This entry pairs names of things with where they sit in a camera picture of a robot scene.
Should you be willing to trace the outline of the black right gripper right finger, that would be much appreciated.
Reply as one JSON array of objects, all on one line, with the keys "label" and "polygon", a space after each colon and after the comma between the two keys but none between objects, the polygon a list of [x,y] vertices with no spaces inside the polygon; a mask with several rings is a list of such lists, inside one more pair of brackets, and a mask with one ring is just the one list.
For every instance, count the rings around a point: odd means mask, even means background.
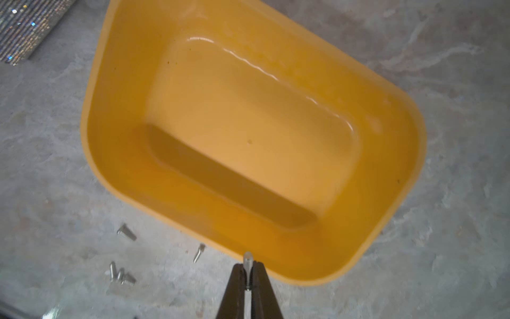
[{"label": "black right gripper right finger", "polygon": [[251,319],[283,319],[278,300],[263,263],[255,261],[250,273]]}]

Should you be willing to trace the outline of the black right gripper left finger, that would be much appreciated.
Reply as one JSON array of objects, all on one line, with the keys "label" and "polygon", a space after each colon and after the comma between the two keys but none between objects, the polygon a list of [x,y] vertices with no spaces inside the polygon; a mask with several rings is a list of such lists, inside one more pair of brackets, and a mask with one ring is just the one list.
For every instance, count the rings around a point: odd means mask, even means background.
[{"label": "black right gripper left finger", "polygon": [[243,264],[235,264],[221,300],[216,319],[244,319],[247,276]]}]

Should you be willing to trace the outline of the yellow plastic storage box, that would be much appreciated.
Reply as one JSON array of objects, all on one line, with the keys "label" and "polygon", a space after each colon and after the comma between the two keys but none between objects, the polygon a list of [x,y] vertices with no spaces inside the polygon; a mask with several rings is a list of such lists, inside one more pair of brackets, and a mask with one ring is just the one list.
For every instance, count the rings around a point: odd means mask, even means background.
[{"label": "yellow plastic storage box", "polygon": [[409,95],[261,1],[111,1],[81,138],[115,196],[300,286],[356,264],[427,145]]}]

